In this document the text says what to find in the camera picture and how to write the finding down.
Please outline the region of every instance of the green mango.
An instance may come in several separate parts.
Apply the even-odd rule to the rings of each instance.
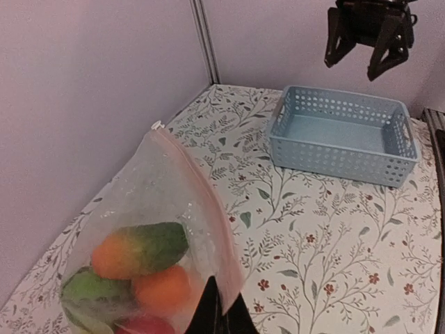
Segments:
[[[137,310],[129,280],[101,278],[90,267],[81,268],[63,285],[60,299],[64,308],[68,305],[86,319],[105,324],[112,324]]]
[[[179,223],[157,223],[122,228],[140,246],[140,273],[148,275],[178,263],[188,250],[184,228]]]
[[[91,262],[99,276],[131,280],[170,268],[188,250],[184,228],[167,222],[120,228],[94,249]]]
[[[131,282],[101,278],[91,267],[83,267],[63,285],[61,297],[73,303],[105,299],[128,301],[131,299]]]

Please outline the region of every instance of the ziplock seal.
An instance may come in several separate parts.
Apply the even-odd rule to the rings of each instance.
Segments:
[[[151,139],[157,142],[178,163],[178,166],[181,166],[190,185],[202,195],[206,216],[212,217],[207,223],[211,233],[218,236],[215,247],[219,263],[215,277],[222,299],[222,313],[225,314],[240,294],[244,281],[239,257],[233,246],[234,238],[229,228],[227,214],[220,198],[186,149],[163,128],[161,123],[155,123],[152,129],[153,131],[149,133]]]

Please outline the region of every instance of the clear plastic bag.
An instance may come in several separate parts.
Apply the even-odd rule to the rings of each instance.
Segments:
[[[227,312],[243,278],[225,210],[184,147],[154,127],[79,235],[63,309],[73,333],[182,334],[210,276]]]

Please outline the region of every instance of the basket handle hole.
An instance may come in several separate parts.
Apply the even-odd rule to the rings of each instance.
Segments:
[[[405,142],[406,142],[406,147],[410,148],[411,147],[411,138],[410,138],[410,133],[408,132],[408,128],[407,128],[406,124],[403,124],[403,126],[402,126],[402,133],[403,133],[403,138],[405,139]]]

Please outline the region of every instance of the floral tablecloth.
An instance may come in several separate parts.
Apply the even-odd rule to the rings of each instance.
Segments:
[[[212,86],[169,125],[225,203],[260,333],[433,333],[441,224],[435,160],[400,189],[276,168],[266,123],[280,91]],[[69,333],[58,302],[67,256],[112,185],[55,240],[0,311],[0,333]]]

